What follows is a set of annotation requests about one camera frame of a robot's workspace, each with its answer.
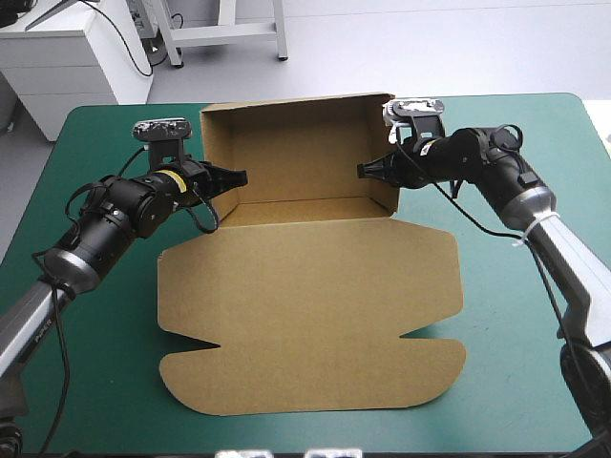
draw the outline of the cardboard flap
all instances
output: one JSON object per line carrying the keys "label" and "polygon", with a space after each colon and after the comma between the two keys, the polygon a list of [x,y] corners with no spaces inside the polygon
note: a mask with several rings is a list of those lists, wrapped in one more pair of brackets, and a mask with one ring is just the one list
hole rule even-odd
{"label": "cardboard flap", "polygon": [[393,219],[221,228],[166,250],[158,288],[163,329],[223,346],[398,338],[462,307],[454,238]]}
{"label": "cardboard flap", "polygon": [[417,406],[448,389],[464,361],[457,341],[338,342],[331,332],[315,346],[293,338],[171,354],[160,372],[186,406],[234,415]]}

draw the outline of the green table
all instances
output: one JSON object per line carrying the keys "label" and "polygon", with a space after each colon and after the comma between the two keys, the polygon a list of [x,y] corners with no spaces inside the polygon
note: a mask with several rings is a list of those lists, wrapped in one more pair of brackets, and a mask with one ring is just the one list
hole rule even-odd
{"label": "green table", "polygon": [[[523,154],[558,196],[558,211],[603,260],[611,260],[611,162],[581,102],[570,94],[443,99],[448,132],[515,123]],[[29,254],[68,227],[63,205],[84,182],[115,173],[140,144],[131,128],[145,118],[185,116],[196,128],[187,148],[200,154],[201,104],[87,107],[71,113],[0,266],[2,306],[37,277]],[[144,159],[131,169],[145,171]],[[472,186],[460,201],[492,228],[500,223]],[[368,451],[554,451],[588,433],[558,369],[557,324],[530,255],[479,233],[434,189],[404,191],[401,219],[454,233],[460,247],[465,307],[419,334],[460,339],[468,360],[457,383],[416,408],[238,417],[198,414],[166,391],[158,362],[188,348],[157,325],[159,253],[198,232],[176,215],[140,240],[106,281],[65,314],[73,383],[51,451],[212,452],[221,448],[355,446]],[[28,451],[50,425],[62,370],[50,335],[25,373],[31,414],[20,419]]]}

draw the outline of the black wire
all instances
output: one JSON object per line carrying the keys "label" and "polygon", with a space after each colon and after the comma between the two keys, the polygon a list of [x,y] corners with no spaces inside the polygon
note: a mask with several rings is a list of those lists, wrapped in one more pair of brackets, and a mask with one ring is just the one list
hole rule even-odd
{"label": "black wire", "polygon": [[564,342],[566,343],[566,346],[569,349],[569,353],[571,353],[571,358],[573,358],[573,361],[575,362],[575,369],[578,372],[579,378],[581,379],[581,382],[583,383],[585,390],[588,392],[588,396],[590,397],[591,401],[593,401],[593,406],[600,406],[599,400],[597,399],[594,392],[592,391],[591,386],[588,384],[585,374],[583,373],[583,370],[581,369],[581,365],[579,363],[579,360],[577,359],[577,354],[575,352],[575,347],[573,346],[573,343],[569,339],[569,333],[566,330],[566,326],[564,325],[564,320],[562,319],[562,314],[560,312],[560,308],[558,307],[558,303],[556,302],[556,297],[554,296],[554,291],[552,290],[552,286],[550,285],[547,275],[545,274],[545,270],[543,270],[541,259],[538,256],[537,252],[535,251],[535,248],[533,248],[533,245],[531,244],[530,241],[525,240],[524,244],[530,250],[531,255],[533,255],[533,260],[535,260],[535,265],[537,266],[538,274],[541,276],[541,280],[543,281],[543,286],[545,286],[545,291],[547,292],[547,297],[549,298],[550,304],[552,304],[552,308],[554,309],[554,315],[556,316],[556,320],[558,321],[558,325],[560,326],[560,332],[562,333]]}
{"label": "black wire", "polygon": [[174,14],[172,14],[172,19],[176,18],[177,16],[180,17],[179,29],[182,29],[182,26],[184,26],[184,16],[179,12],[175,12]]}
{"label": "black wire", "polygon": [[70,360],[68,358],[68,346],[66,345],[66,337],[64,335],[64,326],[61,321],[60,311],[59,311],[59,300],[57,299],[57,278],[55,278],[44,262],[40,261],[40,257],[43,256],[46,251],[41,251],[38,253],[32,254],[32,259],[40,267],[40,269],[45,273],[45,276],[51,282],[51,300],[53,304],[53,317],[55,320],[55,329],[57,330],[57,339],[59,340],[59,349],[61,351],[61,361],[64,367],[64,382],[61,386],[61,395],[59,397],[59,402],[57,403],[57,410],[55,411],[55,415],[53,417],[53,422],[47,432],[47,437],[45,438],[45,442],[43,442],[40,451],[38,451],[37,458],[40,458],[49,448],[49,444],[59,427],[59,422],[61,421],[61,416],[64,412],[64,406],[66,405],[66,398],[68,397],[68,388],[70,387]]}
{"label": "black wire", "polygon": [[[511,127],[512,129],[516,131],[517,145],[515,148],[510,148],[506,144],[499,145],[498,142],[496,141],[496,134],[498,134],[500,131],[508,127]],[[519,127],[517,127],[516,124],[502,124],[493,130],[493,132],[490,134],[490,140],[493,146],[498,148],[503,153],[508,154],[516,162],[517,169],[519,170],[520,174],[523,174],[524,173],[524,161],[522,160],[522,156],[519,154],[519,149],[522,147],[522,144],[524,143],[524,133],[522,132],[522,130]]]}
{"label": "black wire", "polygon": [[202,231],[203,234],[212,234],[217,229],[219,229],[219,223],[220,223],[219,214],[217,213],[217,210],[212,205],[212,202],[210,201],[210,199],[203,198],[203,196],[200,194],[200,187],[198,186],[197,183],[195,183],[195,185],[193,186],[193,194],[195,194],[200,199],[201,203],[203,203],[203,205],[210,212],[210,215],[212,215],[212,219],[214,220],[214,227],[212,229],[209,229],[205,227],[203,224],[201,224],[200,219],[198,218],[198,216],[196,215],[196,213],[193,211],[192,208],[186,207],[185,210],[193,219],[193,222],[195,223],[196,227],[200,231]]}
{"label": "black wire", "polygon": [[163,56],[163,58],[162,58],[161,60],[159,60],[159,62],[156,62],[156,63],[154,63],[154,64],[152,64],[152,63],[151,63],[151,61],[149,60],[149,65],[150,65],[151,67],[156,67],[157,65],[161,65],[163,62],[165,62],[165,61],[167,60],[167,58],[168,58],[168,53],[166,53],[166,54]]}
{"label": "black wire", "polygon": [[[479,221],[477,221],[474,217],[472,217],[464,208],[462,208],[448,193],[446,193],[446,191],[444,191],[444,189],[439,186],[438,183],[436,183],[434,181],[434,179],[429,175],[429,173],[424,170],[404,149],[403,146],[401,145],[401,137],[399,135],[399,132],[397,130],[397,148],[399,149],[399,151],[401,152],[401,154],[405,157],[405,159],[407,159],[411,165],[413,165],[420,174],[422,174],[423,178],[425,178],[430,184],[432,184],[437,191],[439,191],[444,198],[446,198],[446,200],[451,203],[453,205],[453,207],[458,210],[466,219],[468,219],[470,222],[472,222],[475,227],[477,227],[477,229],[479,229],[480,231],[490,235],[490,236],[494,236],[494,237],[500,237],[500,238],[505,238],[505,239],[522,239],[521,236],[517,235],[517,234],[512,234],[509,232],[497,232],[497,231],[493,231],[491,229],[488,229],[487,227],[483,226],[482,224],[479,223]],[[530,241],[528,240],[524,240],[524,244],[528,247],[528,249],[530,250],[531,254],[533,255],[533,259],[535,260],[535,265],[537,266],[537,271],[539,272],[539,275],[541,276],[541,280],[543,281],[543,286],[545,287],[545,291],[547,292],[547,296],[550,300],[550,304],[552,304],[552,308],[554,309],[554,315],[556,316],[556,319],[558,321],[558,325],[560,327],[560,331],[562,332],[562,337],[564,339],[564,342],[566,343],[566,346],[569,349],[569,352],[571,353],[571,357],[573,358],[573,361],[575,362],[575,368],[578,372],[579,378],[581,379],[581,382],[583,383],[583,385],[586,388],[586,391],[588,392],[589,396],[592,398],[592,400],[595,402],[595,405],[598,404],[598,401],[596,399],[596,396],[594,395],[593,391],[591,390],[591,387],[585,377],[585,374],[583,373],[581,366],[579,364],[579,360],[577,359],[577,353],[575,352],[575,347],[573,346],[573,342],[569,336],[569,333],[566,329],[566,327],[564,326],[564,321],[562,319],[562,315],[560,313],[560,310],[558,308],[558,303],[556,302],[556,297],[554,296],[554,291],[552,290],[552,287],[550,286],[550,283],[547,279],[547,276],[545,275],[545,271],[543,270],[543,266],[541,265],[541,261],[538,257],[537,252],[535,251],[535,248],[533,248],[532,244]]]}
{"label": "black wire", "polygon": [[139,148],[135,153],[132,154],[132,156],[127,159],[127,162],[125,162],[125,164],[123,164],[123,167],[121,167],[121,170],[118,171],[118,176],[122,177],[123,174],[125,173],[125,171],[127,170],[127,168],[132,164],[132,162],[134,162],[134,160],[136,160],[136,158],[138,156],[140,156],[143,152],[146,151],[145,147],[141,147]]}
{"label": "black wire", "polygon": [[121,31],[118,29],[118,27],[116,26],[116,24],[113,22],[113,20],[108,17],[106,15],[106,13],[104,11],[102,11],[100,8],[95,7],[94,5],[92,5],[91,3],[86,2],[85,0],[78,0],[80,3],[84,3],[85,5],[87,5],[89,8],[91,8],[94,11],[97,11],[98,13],[100,13],[102,16],[104,16],[104,18],[111,24],[111,26],[113,26],[113,29],[115,29],[116,33],[118,34],[119,38],[121,39],[121,41],[123,42],[123,46],[125,46],[125,49],[127,50],[128,55],[130,56],[130,59],[132,60],[132,63],[134,64],[134,67],[136,67],[136,70],[142,75],[142,76],[152,76],[153,75],[153,69],[151,69],[150,72],[145,73],[143,72],[140,67],[138,66],[136,60],[134,59],[134,56],[132,55],[132,50],[130,50],[130,47],[127,44],[127,41],[125,41],[125,37],[123,36],[123,33],[121,33]]}

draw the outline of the unfolded cardboard box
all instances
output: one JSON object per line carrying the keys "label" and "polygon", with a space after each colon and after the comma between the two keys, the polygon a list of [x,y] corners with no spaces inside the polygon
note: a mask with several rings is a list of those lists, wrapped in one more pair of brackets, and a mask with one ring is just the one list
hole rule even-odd
{"label": "unfolded cardboard box", "polygon": [[211,105],[206,159],[245,169],[215,199],[211,236],[158,262],[158,322],[220,347],[167,355],[172,394],[196,411],[406,407],[455,381],[450,339],[401,335],[462,307],[452,235],[391,219],[398,190],[359,179],[388,152],[388,94]]}

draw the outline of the white cable tie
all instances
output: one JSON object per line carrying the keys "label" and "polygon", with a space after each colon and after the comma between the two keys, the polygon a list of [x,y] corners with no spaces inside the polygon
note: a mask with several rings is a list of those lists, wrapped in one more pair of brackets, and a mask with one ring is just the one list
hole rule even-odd
{"label": "white cable tie", "polygon": [[548,213],[546,213],[544,215],[541,215],[540,217],[536,217],[535,220],[533,220],[533,222],[531,222],[528,225],[528,227],[526,228],[526,230],[522,234],[522,237],[520,238],[520,240],[516,240],[515,242],[513,242],[512,246],[522,246],[524,244],[524,241],[526,240],[526,238],[528,238],[528,235],[531,233],[531,231],[533,229],[535,229],[535,226],[537,226],[542,221],[545,221],[546,219],[549,219],[551,217],[559,217],[559,214],[556,213],[556,212],[548,212]]}

